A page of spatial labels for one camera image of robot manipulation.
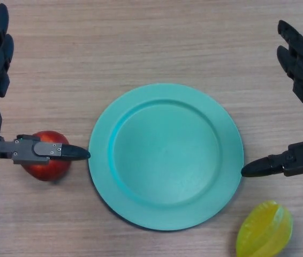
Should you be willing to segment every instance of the wooden table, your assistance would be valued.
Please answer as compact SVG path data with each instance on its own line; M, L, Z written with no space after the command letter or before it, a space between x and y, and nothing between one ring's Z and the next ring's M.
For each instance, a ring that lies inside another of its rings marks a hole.
M303 141L303 104L280 67L284 19L303 33L300 0L5 1L15 42L10 89L0 99L2 136L56 130L87 147L118 96L176 82L220 102L238 125L245 160ZM54 185L0 161L0 256L234 256L237 232L258 203L274 199L294 217L284 256L303 256L303 175L243 179L217 216L174 233L137 229L99 200L87 163Z

